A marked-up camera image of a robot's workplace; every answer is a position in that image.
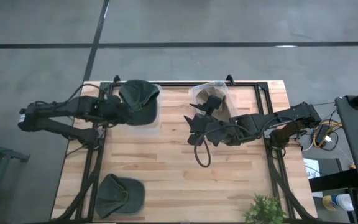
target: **metal bracket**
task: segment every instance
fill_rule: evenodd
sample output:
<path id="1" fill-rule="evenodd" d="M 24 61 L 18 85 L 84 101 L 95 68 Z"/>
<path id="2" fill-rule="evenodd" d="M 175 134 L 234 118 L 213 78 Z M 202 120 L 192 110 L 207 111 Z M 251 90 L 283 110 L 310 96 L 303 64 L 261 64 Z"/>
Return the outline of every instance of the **metal bracket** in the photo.
<path id="1" fill-rule="evenodd" d="M 261 89 L 269 92 L 269 84 L 267 84 L 267 82 L 257 82 L 257 84 Z"/>
<path id="2" fill-rule="evenodd" d="M 227 75 L 226 81 L 230 82 L 230 86 L 234 86 L 236 84 L 233 80 L 233 77 L 230 74 Z"/>
<path id="3" fill-rule="evenodd" d="M 108 82 L 102 82 L 100 83 L 100 90 L 105 92 L 105 93 L 109 93 L 111 88 L 111 83 Z"/>
<path id="4" fill-rule="evenodd" d="M 114 77 L 114 80 L 112 81 L 113 83 L 117 83 L 117 82 L 119 82 L 119 81 L 121 81 L 121 78 L 119 77 L 119 75 L 116 75 L 115 77 Z"/>

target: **green plant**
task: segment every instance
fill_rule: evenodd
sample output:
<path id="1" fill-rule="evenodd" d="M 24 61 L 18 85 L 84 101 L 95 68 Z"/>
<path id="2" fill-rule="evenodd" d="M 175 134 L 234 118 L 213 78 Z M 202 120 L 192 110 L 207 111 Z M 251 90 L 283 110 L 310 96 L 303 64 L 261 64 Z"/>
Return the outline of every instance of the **green plant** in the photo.
<path id="1" fill-rule="evenodd" d="M 280 200 L 276 197 L 255 194 L 255 204 L 244 214 L 246 223 L 281 224 L 285 212 L 278 206 Z"/>

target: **cap brim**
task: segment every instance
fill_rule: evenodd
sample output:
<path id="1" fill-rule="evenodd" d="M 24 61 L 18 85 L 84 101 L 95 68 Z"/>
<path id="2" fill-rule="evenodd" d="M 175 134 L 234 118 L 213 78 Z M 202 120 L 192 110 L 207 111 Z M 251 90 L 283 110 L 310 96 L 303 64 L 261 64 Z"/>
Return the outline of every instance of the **cap brim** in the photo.
<path id="1" fill-rule="evenodd" d="M 114 211 L 114 214 L 126 214 L 131 215 L 137 213 L 142 209 L 145 198 L 145 188 L 142 182 L 132 178 L 121 178 L 121 183 L 125 186 L 128 191 L 127 202 Z"/>
<path id="2" fill-rule="evenodd" d="M 131 112 L 132 117 L 127 121 L 127 124 L 140 126 L 153 123 L 157 118 L 157 105 L 157 97 L 153 97 L 141 110 Z"/>

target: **clear plastic container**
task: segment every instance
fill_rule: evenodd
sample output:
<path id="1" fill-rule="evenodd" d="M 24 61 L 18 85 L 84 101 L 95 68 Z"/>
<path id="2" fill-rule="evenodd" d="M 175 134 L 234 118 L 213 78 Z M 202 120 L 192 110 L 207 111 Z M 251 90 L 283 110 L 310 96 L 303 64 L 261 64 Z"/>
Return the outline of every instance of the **clear plastic container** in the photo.
<path id="1" fill-rule="evenodd" d="M 159 90 L 160 94 L 158 94 L 157 97 L 157 116 L 155 117 L 155 120 L 153 123 L 148 125 L 142 125 L 142 126 L 131 126 L 124 124 L 122 125 L 124 127 L 124 131 L 131 134 L 136 135 L 158 135 L 160 134 L 160 128 L 161 128 L 161 104 L 162 104 L 162 87 L 160 85 L 155 85 Z"/>
<path id="2" fill-rule="evenodd" d="M 225 99 L 223 105 L 221 105 L 218 110 L 214 110 L 214 112 L 212 113 L 212 116 L 219 119 L 218 115 L 220 112 L 223 112 L 223 110 L 225 110 L 225 108 L 223 108 L 225 106 L 227 106 L 227 109 L 229 110 L 229 113 L 230 113 L 229 117 L 238 116 L 237 108 L 234 105 L 233 99 L 231 98 L 231 96 L 229 94 L 229 88 L 226 86 L 224 81 L 213 81 L 210 83 L 205 83 L 202 85 L 194 86 L 193 88 L 189 89 L 189 94 L 191 96 L 192 102 L 194 104 L 199 104 L 199 105 L 202 105 L 203 103 L 206 102 L 206 100 L 208 98 L 207 95 L 215 95 L 220 98 L 222 98 L 223 96 L 226 96 L 226 99 Z M 197 111 L 197 113 L 205 114 L 204 111 L 200 111 L 199 109 L 196 109 L 196 111 Z"/>

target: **plastic bin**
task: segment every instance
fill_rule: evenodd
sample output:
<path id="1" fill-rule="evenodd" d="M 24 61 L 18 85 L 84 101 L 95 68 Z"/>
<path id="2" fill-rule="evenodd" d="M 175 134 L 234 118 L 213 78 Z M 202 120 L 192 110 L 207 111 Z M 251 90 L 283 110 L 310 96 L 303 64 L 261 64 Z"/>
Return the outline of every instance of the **plastic bin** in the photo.
<path id="1" fill-rule="evenodd" d="M 193 88 L 189 89 L 189 94 L 190 94 L 191 100 L 194 104 L 200 105 L 200 104 L 205 103 L 206 99 L 204 101 L 204 100 L 201 100 L 200 97 L 197 98 L 197 95 L 203 90 L 206 90 L 207 92 L 209 92 L 210 95 L 215 95 L 220 98 L 222 98 L 223 95 L 226 96 L 225 103 L 223 104 L 223 106 L 226 105 L 227 108 L 229 109 L 229 113 L 230 113 L 229 117 L 238 116 L 237 108 L 234 105 L 233 99 L 231 98 L 231 96 L 229 94 L 229 88 L 226 86 L 224 81 L 213 81 L 210 83 L 205 83 L 202 85 L 194 86 Z M 216 113 L 218 113 L 219 110 L 214 110 L 214 112 L 212 113 L 212 116 L 216 115 Z M 196 109 L 196 112 L 200 113 L 200 114 L 205 114 L 205 111 L 200 111 L 199 109 Z"/>
<path id="2" fill-rule="evenodd" d="M 155 117 L 155 121 L 148 125 L 142 125 L 142 126 L 131 126 L 124 124 L 124 131 L 126 133 L 136 134 L 136 135 L 144 135 L 144 136 L 150 136 L 150 135 L 158 135 L 160 134 L 160 128 L 161 128 L 161 104 L 162 104 L 162 87 L 160 85 L 155 85 L 159 90 L 160 94 L 158 94 L 157 97 L 157 116 Z"/>

